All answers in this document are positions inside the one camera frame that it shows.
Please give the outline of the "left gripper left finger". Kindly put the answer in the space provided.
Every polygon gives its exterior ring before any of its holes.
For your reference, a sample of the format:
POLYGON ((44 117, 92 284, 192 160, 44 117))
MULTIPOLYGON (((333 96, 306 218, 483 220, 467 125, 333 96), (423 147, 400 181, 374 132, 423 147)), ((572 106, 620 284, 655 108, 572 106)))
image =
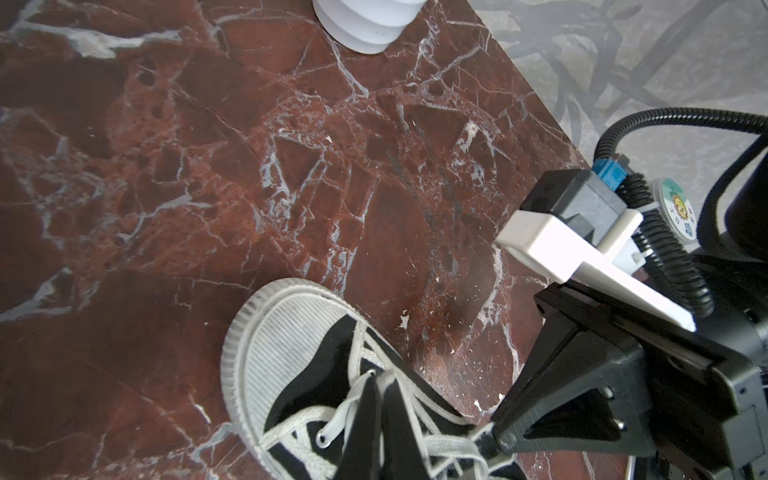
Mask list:
POLYGON ((378 479, 380 471, 381 394, 375 377, 363 384, 341 463, 334 479, 378 479))

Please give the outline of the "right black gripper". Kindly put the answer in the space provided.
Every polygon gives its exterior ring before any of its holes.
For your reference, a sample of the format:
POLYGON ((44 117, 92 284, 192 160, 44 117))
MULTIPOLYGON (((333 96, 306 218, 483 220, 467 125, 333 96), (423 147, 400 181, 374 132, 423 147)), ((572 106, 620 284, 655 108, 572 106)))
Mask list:
POLYGON ((767 475, 767 268, 696 261, 716 309, 694 332, 569 283, 535 302, 545 319, 492 417, 506 453, 638 456, 690 479, 767 475))

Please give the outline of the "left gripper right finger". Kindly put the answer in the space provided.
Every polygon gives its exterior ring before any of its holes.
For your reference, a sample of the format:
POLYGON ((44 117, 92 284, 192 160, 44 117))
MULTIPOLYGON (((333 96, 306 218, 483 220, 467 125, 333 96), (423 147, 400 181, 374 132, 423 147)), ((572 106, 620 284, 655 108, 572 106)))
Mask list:
POLYGON ((393 380, 383 389, 383 479, 429 479, 413 423, 399 383, 393 380))

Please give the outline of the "black white canvas sneaker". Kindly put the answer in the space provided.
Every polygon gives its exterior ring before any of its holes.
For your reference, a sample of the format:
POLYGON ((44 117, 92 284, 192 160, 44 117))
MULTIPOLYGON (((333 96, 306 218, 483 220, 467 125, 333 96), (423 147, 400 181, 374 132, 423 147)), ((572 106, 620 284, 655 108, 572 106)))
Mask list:
POLYGON ((520 479, 346 301, 287 278, 256 291, 223 345, 228 415, 276 479, 520 479))

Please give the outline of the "white shoelace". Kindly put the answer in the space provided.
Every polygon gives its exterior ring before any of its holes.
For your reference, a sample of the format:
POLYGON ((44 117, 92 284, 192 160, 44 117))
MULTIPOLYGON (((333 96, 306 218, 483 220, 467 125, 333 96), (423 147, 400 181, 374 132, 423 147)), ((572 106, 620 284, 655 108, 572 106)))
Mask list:
POLYGON ((522 479, 515 458, 444 402, 368 327, 339 324, 256 436, 279 479, 522 479))

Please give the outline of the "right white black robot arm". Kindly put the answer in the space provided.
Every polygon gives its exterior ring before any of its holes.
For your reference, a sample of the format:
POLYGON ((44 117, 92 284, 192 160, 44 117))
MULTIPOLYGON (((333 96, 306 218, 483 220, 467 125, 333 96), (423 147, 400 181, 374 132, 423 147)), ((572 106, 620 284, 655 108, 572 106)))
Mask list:
POLYGON ((547 277, 543 328, 470 451, 484 478, 520 453, 625 455, 632 479, 767 475, 767 119, 701 108, 629 115, 590 169, 548 171, 497 244, 547 277), (653 126, 749 133, 695 210, 617 150, 653 126))

